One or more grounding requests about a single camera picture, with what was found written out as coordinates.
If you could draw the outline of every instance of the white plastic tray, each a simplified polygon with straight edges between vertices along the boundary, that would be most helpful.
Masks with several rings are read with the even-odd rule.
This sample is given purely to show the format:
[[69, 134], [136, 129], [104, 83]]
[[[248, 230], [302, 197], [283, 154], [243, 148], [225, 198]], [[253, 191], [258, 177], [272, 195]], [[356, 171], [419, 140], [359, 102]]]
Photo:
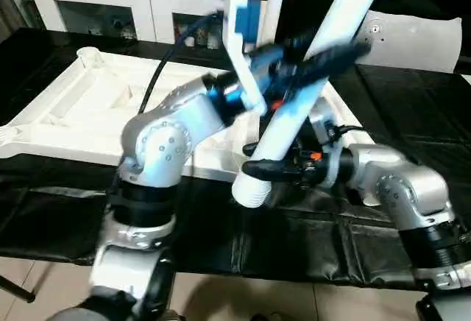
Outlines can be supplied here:
[[[0, 127], [0, 158], [20, 153], [117, 165], [120, 135], [137, 113], [159, 61], [99, 52], [87, 47], [78, 58], [7, 126]], [[179, 85], [221, 70], [168, 63], [155, 85], [147, 110]], [[330, 83], [323, 95], [340, 124], [360, 123]], [[184, 174], [233, 181], [246, 160], [242, 146], [258, 140], [258, 117], [239, 116], [234, 125], [203, 141], [188, 159]], [[345, 144], [372, 143], [365, 133], [348, 133]]]

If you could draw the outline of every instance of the beige floor tile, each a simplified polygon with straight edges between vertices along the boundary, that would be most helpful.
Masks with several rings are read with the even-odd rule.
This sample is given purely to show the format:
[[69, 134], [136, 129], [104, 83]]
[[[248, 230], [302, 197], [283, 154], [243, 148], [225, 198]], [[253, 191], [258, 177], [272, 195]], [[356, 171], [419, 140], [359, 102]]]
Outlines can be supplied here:
[[314, 285], [319, 321], [417, 321], [415, 303], [425, 293]]
[[28, 304], [16, 299], [6, 321], [44, 321], [59, 310], [77, 305], [88, 295], [90, 270], [36, 261], [24, 282], [27, 289], [36, 291], [36, 301]]
[[191, 273], [177, 274], [170, 308], [188, 321], [249, 321], [254, 314], [272, 312], [283, 312], [296, 321], [316, 319], [308, 283]]
[[[34, 261], [18, 258], [0, 257], [0, 275], [19, 286], [26, 279]], [[0, 320], [4, 320], [15, 297], [9, 292], [0, 290]]]

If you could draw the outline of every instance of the black tablecloth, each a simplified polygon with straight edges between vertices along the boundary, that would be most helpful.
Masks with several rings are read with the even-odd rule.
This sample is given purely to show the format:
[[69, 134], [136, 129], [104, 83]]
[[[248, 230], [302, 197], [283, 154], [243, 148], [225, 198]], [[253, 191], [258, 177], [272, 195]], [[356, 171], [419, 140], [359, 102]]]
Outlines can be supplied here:
[[[0, 44], [1, 124], [73, 62], [76, 50], [83, 46], [148, 58], [162, 57], [169, 47], [22, 29]], [[175, 60], [215, 68], [230, 64], [220, 54], [192, 49], [181, 50]], [[466, 164], [471, 155], [464, 110], [471, 94], [459, 77], [359, 66], [332, 83], [360, 121], [380, 139], [414, 151], [420, 160], [439, 170], [449, 180], [458, 210], [466, 215], [471, 213], [466, 202], [471, 181]], [[419, 103], [419, 110], [409, 105], [414, 102]], [[81, 203], [96, 204], [102, 210], [106, 199], [101, 192], [109, 186], [113, 173], [109, 166], [33, 155], [0, 160], [0, 214], [2, 207], [25, 197], [33, 207], [23, 220], [15, 222], [16, 229], [1, 232], [0, 254], [91, 263], [93, 251], [81, 250], [79, 241], [96, 238], [86, 235], [88, 227], [82, 222], [96, 223], [74, 212], [80, 210]], [[181, 271], [416, 288], [393, 224], [380, 208], [360, 206], [357, 196], [342, 186], [330, 192], [277, 186], [271, 202], [276, 205], [258, 210], [235, 203], [229, 183], [185, 177], [179, 190], [177, 202], [184, 229], [174, 254]], [[52, 203], [47, 214], [41, 210], [44, 202]], [[28, 228], [27, 223], [35, 217], [64, 216], [67, 219], [59, 227], [44, 226], [43, 235]], [[10, 230], [23, 233], [12, 236]], [[57, 240], [60, 234], [64, 238]], [[45, 241], [44, 236], [54, 243]], [[26, 246], [20, 243], [25, 238], [29, 239]]]

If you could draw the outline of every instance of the white cabinet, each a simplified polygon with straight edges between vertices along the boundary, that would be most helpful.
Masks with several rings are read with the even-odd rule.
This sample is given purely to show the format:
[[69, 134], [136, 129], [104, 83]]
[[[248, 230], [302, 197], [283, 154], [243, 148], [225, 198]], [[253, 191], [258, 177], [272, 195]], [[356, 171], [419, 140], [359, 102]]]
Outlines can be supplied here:
[[[224, 0], [35, 0], [47, 29], [174, 43], [198, 16], [224, 9]], [[259, 35], [267, 0], [261, 2]], [[198, 33], [195, 46], [214, 49], [221, 27]]]
[[150, 0], [35, 0], [47, 29], [155, 41]]

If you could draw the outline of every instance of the white cylinder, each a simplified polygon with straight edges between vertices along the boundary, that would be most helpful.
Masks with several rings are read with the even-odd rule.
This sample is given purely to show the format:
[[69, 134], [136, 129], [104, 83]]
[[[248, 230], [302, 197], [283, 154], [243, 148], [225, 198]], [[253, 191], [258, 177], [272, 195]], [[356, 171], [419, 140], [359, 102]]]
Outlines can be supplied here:
[[[306, 58], [336, 43], [353, 38], [373, 0], [334, 0]], [[303, 88], [294, 100], [280, 107], [260, 139], [251, 160], [281, 160], [299, 132], [302, 123], [319, 97], [327, 79], [319, 80]], [[246, 207], [259, 207], [268, 196], [270, 183], [239, 172], [232, 193], [237, 202]]]
[[282, 3], [283, 0], [268, 0], [259, 44], [263, 45], [275, 41]]

